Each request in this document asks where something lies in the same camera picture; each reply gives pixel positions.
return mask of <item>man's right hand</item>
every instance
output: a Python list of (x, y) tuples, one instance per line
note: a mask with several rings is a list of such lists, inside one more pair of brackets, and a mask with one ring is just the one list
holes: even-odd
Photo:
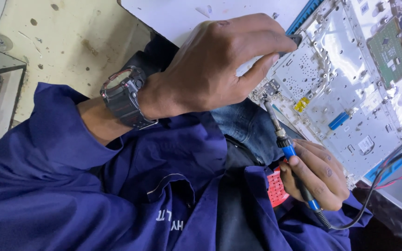
[[(278, 60), (297, 45), (268, 15), (259, 13), (200, 23), (165, 72), (150, 76), (138, 93), (146, 117), (209, 111), (243, 101)], [(241, 77), (236, 69), (264, 55)]]

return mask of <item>blue jeans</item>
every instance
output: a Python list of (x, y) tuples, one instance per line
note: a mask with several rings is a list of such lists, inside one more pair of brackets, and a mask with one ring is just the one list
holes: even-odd
[[(152, 40), (144, 49), (146, 57), (141, 57), (140, 64), (153, 65), (154, 68), (164, 71), (177, 51), (178, 47), (174, 44), (160, 35), (153, 34)], [(136, 62), (137, 58), (136, 61), (130, 59), (126, 66), (137, 64)], [(261, 164), (269, 165), (283, 156), (283, 152), (277, 147), (277, 137), (269, 114), (250, 99), (210, 112), (223, 134), (246, 146)], [(293, 130), (283, 123), (281, 125), (288, 135), (301, 139)]]

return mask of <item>black wristwatch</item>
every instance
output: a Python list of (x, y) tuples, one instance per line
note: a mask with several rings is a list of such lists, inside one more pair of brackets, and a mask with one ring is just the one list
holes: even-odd
[(106, 107), (126, 126), (144, 129), (158, 123), (158, 120), (145, 118), (137, 103), (137, 91), (146, 78), (142, 69), (130, 66), (109, 77), (102, 85), (100, 94)]

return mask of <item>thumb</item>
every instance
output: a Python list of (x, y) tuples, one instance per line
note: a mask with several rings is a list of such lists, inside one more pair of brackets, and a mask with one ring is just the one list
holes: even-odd
[(239, 85), (251, 92), (268, 74), (269, 69), (280, 58), (278, 53), (271, 53), (261, 57), (243, 76), (239, 77)]

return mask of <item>workbench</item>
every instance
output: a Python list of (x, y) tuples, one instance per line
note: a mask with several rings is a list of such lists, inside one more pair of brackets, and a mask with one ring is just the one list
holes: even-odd
[(276, 16), (287, 30), (308, 0), (118, 0), (133, 16), (181, 47), (193, 28), (207, 20), (226, 20), (254, 13)]

